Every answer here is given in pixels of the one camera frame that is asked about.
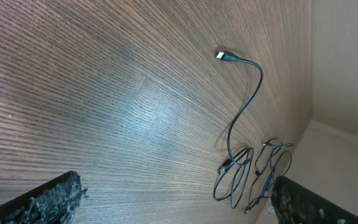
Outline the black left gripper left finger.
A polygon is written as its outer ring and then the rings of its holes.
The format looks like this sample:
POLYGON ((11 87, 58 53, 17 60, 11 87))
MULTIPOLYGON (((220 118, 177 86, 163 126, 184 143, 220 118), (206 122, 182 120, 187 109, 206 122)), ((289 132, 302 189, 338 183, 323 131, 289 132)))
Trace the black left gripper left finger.
POLYGON ((72 224, 86 191, 80 175, 68 171, 0 205, 0 224, 72 224))

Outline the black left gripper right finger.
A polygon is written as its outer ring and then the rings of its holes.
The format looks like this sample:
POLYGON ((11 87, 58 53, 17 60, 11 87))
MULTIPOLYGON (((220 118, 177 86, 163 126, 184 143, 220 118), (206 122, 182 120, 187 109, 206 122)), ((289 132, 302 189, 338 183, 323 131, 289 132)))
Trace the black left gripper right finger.
POLYGON ((282 175, 270 199, 279 224, 358 224, 358 216, 282 175))

